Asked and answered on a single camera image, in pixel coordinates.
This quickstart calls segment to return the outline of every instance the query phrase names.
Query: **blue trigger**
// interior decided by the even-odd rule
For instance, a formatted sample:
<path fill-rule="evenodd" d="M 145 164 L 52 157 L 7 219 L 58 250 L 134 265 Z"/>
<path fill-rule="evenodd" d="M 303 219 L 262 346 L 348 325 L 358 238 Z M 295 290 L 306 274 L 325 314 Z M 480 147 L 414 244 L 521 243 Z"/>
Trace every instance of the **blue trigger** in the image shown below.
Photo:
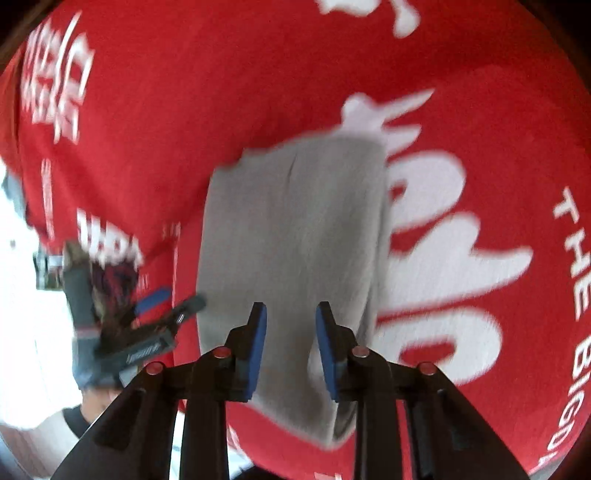
<path fill-rule="evenodd" d="M 170 288 L 159 288 L 154 293 L 148 295 L 146 298 L 141 299 L 135 306 L 135 314 L 137 316 L 143 315 L 148 310 L 157 307 L 161 303 L 165 302 L 172 295 Z"/>

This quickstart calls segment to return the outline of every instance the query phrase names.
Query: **black plastic part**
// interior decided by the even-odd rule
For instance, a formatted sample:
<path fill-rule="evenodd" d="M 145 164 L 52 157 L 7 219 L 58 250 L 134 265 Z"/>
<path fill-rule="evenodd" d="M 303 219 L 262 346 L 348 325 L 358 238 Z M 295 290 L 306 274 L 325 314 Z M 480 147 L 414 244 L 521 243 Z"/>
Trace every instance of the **black plastic part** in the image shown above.
<path fill-rule="evenodd" d="M 78 387 L 112 386 L 113 379 L 120 372 L 173 350 L 180 325 L 204 307 L 204 297 L 195 295 L 181 302 L 159 321 L 132 328 L 135 306 L 131 306 L 122 314 L 119 331 L 114 334 L 102 332 L 96 339 L 79 339 L 73 368 Z"/>
<path fill-rule="evenodd" d="M 248 324 L 228 336 L 232 354 L 218 358 L 213 350 L 192 364 L 144 369 L 52 478 L 168 478 L 178 401 L 186 398 L 180 479 L 228 480 L 225 402 L 246 402 L 252 396 L 266 326 L 267 309 L 255 304 Z"/>
<path fill-rule="evenodd" d="M 489 424 L 440 371 L 407 401 L 417 480 L 528 480 Z"/>
<path fill-rule="evenodd" d="M 528 480 L 502 440 L 434 365 L 433 375 L 424 375 L 372 350 L 355 356 L 353 332 L 336 324 L 327 303 L 318 306 L 316 320 L 332 397 L 358 403 L 355 480 L 402 479 L 397 400 L 407 412 L 414 480 Z"/>
<path fill-rule="evenodd" d="M 95 303 L 90 284 L 90 264 L 72 266 L 63 271 L 63 288 L 70 307 L 74 329 L 87 329 L 98 326 Z"/>

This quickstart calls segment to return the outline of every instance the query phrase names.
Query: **sleeve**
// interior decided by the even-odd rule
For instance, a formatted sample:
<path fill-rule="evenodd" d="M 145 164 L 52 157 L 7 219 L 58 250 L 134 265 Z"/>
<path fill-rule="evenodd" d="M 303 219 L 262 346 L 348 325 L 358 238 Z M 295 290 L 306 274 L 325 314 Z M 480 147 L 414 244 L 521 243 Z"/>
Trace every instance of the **sleeve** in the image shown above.
<path fill-rule="evenodd" d="M 49 478 L 78 442 L 59 411 L 31 430 L 0 424 L 0 437 L 23 470 L 35 478 Z"/>
<path fill-rule="evenodd" d="M 24 48 L 21 47 L 0 75 L 0 157 L 8 170 L 18 178 L 22 177 L 17 135 L 23 56 Z"/>

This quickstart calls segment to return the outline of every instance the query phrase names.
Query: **white wall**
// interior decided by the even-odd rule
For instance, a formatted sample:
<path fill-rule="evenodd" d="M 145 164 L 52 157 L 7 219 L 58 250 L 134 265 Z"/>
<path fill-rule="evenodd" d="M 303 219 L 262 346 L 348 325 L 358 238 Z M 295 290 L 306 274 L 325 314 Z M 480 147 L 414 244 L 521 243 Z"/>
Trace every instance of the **white wall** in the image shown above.
<path fill-rule="evenodd" d="M 4 166 L 0 164 L 0 181 Z M 11 240 L 16 247 L 11 248 Z M 0 420 L 34 427 L 80 403 L 72 322 L 61 293 L 35 288 L 36 234 L 0 193 Z"/>

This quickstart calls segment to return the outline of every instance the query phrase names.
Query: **red t-shirt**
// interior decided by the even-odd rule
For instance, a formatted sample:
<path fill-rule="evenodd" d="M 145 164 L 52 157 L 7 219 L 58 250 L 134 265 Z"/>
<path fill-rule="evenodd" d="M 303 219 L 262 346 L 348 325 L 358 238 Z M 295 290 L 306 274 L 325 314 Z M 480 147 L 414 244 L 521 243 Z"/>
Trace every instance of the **red t-shirt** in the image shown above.
<path fill-rule="evenodd" d="M 515 0 L 65 0 L 27 44 L 18 146 L 50 246 L 133 259 L 177 302 L 216 167 L 305 132 L 390 142 L 374 348 L 436 361 L 534 471 L 591 413 L 589 111 Z M 198 355 L 185 325 L 169 361 Z M 352 476 L 353 439 L 326 452 L 239 404 L 228 423 L 282 476 Z"/>

